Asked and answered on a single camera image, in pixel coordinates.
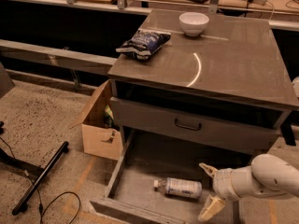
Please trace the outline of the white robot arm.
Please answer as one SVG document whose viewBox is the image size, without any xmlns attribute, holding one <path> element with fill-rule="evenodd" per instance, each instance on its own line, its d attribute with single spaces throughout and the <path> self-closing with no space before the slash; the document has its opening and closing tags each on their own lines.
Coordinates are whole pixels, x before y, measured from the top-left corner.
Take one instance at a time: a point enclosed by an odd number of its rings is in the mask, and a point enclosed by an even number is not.
<svg viewBox="0 0 299 224">
<path fill-rule="evenodd" d="M 203 162 L 199 166 L 212 178 L 216 195 L 209 195 L 198 220 L 206 222 L 216 216 L 228 202 L 251 196 L 262 199 L 299 197 L 299 170 L 271 155 L 256 156 L 241 168 L 216 169 Z"/>
</svg>

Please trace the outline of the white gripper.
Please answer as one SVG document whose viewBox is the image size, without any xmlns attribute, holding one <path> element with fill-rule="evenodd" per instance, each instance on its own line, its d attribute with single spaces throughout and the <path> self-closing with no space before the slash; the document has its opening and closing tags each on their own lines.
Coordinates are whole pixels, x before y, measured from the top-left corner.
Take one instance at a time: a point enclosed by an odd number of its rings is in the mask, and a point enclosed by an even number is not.
<svg viewBox="0 0 299 224">
<path fill-rule="evenodd" d="M 275 194 L 254 178 L 249 166 L 220 170 L 203 162 L 200 162 L 199 166 L 213 178 L 213 189 L 217 193 L 216 196 L 207 197 L 197 218 L 200 222 L 207 222 L 216 216 L 225 207 L 225 201 L 238 201 L 247 196 L 270 198 Z"/>
</svg>

